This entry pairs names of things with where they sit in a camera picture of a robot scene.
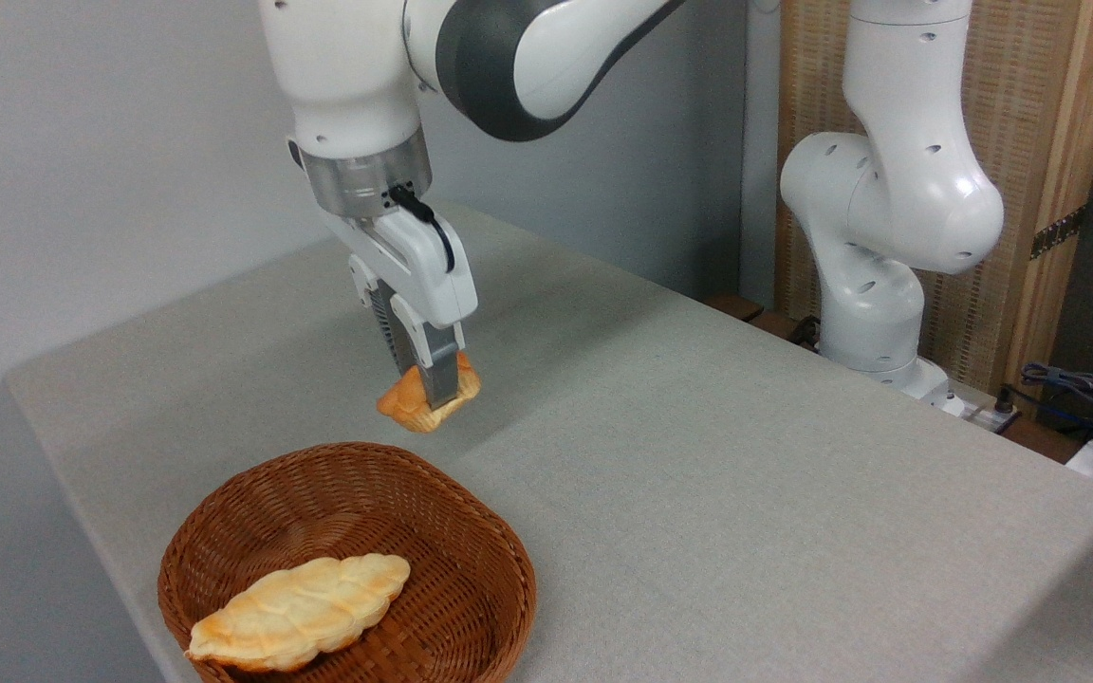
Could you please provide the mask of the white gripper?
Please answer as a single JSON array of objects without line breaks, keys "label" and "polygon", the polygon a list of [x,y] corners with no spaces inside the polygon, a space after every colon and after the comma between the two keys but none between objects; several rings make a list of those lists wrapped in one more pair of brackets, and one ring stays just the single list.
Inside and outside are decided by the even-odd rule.
[{"label": "white gripper", "polygon": [[438,217],[446,234],[440,238],[435,226],[406,209],[376,219],[318,213],[352,252],[348,269],[361,305],[376,316],[398,374],[416,367],[428,407],[447,405],[459,393],[459,323],[477,308],[458,233]]}]

